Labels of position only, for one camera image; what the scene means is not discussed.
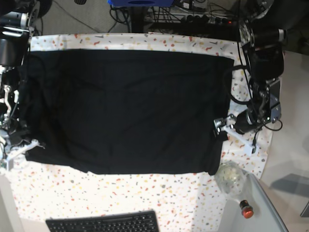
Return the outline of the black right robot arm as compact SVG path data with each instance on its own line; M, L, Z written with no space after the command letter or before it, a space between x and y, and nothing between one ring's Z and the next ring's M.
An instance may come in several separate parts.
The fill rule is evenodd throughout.
M29 145L26 113L41 95L42 81L30 79L31 39L36 21L50 8L49 0L0 2L0 148L10 151Z

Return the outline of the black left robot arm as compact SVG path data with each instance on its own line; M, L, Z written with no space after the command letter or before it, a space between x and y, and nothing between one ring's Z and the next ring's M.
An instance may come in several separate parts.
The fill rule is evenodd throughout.
M275 0L270 6L249 0L248 16L238 17L237 46L240 65L223 74L223 85L230 100L247 108L238 116L214 121L216 134L226 131L244 135L258 133L268 123L281 118L280 76L284 71L282 43L288 30L294 27L309 12L307 0ZM244 72L249 91L249 100L236 99L227 86L227 75L233 71Z

